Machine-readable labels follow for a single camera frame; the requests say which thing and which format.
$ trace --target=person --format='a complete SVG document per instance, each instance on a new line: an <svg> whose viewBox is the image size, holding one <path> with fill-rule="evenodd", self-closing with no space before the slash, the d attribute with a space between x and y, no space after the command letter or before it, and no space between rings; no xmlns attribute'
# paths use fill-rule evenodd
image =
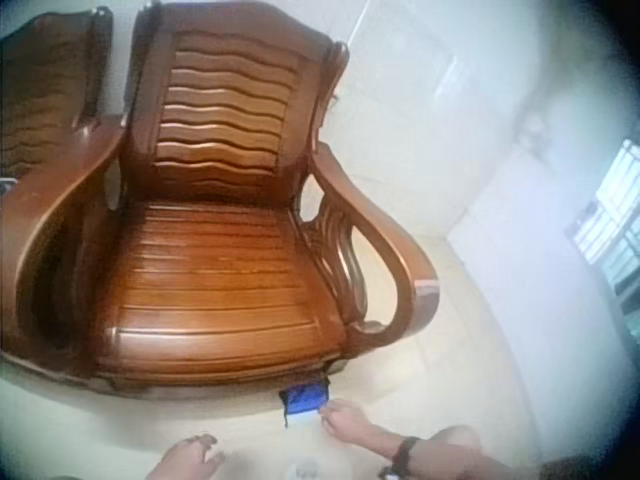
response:
<svg viewBox="0 0 640 480"><path fill-rule="evenodd" d="M400 466L419 480L506 480L514 473L485 456L478 435L469 427L451 427L428 440L405 437L373 424L362 409L347 400L331 400L319 410L322 425L332 437L357 445ZM224 453L207 458L216 444L211 435L182 440L171 447L147 480L208 480L224 461Z"/></svg>

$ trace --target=white wall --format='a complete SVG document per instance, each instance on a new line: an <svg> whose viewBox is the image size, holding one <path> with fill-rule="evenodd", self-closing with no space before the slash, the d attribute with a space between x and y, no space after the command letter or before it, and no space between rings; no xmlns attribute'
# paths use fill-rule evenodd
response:
<svg viewBox="0 0 640 480"><path fill-rule="evenodd" d="M107 5L115 19L107 110L122 109L145 0L13 0L0 35L43 11ZM322 137L356 183L417 234L446 234L504 159L539 63L535 1L273 0L352 60Z"/></svg>
<svg viewBox="0 0 640 480"><path fill-rule="evenodd" d="M607 300L565 231L630 132L638 89L606 36L568 18L551 42L563 53L545 66L552 84L532 96L518 143L448 237L511 346L546 459L605 448L636 388Z"/></svg>

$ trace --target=curved wooden armrest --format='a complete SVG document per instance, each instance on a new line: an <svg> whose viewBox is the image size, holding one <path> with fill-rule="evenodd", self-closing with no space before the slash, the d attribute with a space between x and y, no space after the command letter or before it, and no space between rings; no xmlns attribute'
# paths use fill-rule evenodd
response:
<svg viewBox="0 0 640 480"><path fill-rule="evenodd" d="M103 117L78 130L55 161L25 175L2 198L2 349L7 353L29 358L46 349L32 330L34 277L51 233L118 154L124 133L119 120Z"/></svg>
<svg viewBox="0 0 640 480"><path fill-rule="evenodd" d="M328 145L320 143L312 153L311 173L333 208L343 212L377 250L396 283L398 303L391 323L384 326L362 319L349 323L348 350L357 354L424 328L438 307L440 287L422 249L349 180Z"/></svg>

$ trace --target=brown wooden chair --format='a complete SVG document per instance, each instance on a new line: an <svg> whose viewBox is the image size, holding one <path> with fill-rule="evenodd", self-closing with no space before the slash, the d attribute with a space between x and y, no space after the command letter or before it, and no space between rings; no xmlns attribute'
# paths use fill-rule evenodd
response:
<svg viewBox="0 0 640 480"><path fill-rule="evenodd" d="M422 329L438 282L415 241L318 141L347 48L261 3L139 15L124 120L103 118L7 197L5 354L123 385L203 385L319 372ZM103 176L119 159L118 201ZM303 184L324 191L299 215ZM39 331L34 278L61 227L74 335ZM356 227L388 266L397 310L365 322Z"/></svg>
<svg viewBox="0 0 640 480"><path fill-rule="evenodd" d="M96 115L112 15L39 15L0 42L0 177L19 180Z"/></svg>

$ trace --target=tiled floor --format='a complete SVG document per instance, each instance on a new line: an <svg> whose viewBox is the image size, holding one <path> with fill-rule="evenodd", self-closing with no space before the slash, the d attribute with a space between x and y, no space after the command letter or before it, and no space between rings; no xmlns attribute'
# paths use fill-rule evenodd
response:
<svg viewBox="0 0 640 480"><path fill-rule="evenodd" d="M502 333L445 240L421 240L442 281L440 309L419 335L355 361L332 377L331 394L360 402L370 417L402 433L430 436L469 424L490 455L534 463L532 417ZM368 281L370 318L388 318L391 278L357 239ZM317 417L283 426L275 391L246 389L190 400L133 400L77 390L3 365L3 463L24 478L141 479L176 440L203 431L230 452L215 478L284 479L299 462L320 478L373 479L382 461L328 438Z"/></svg>

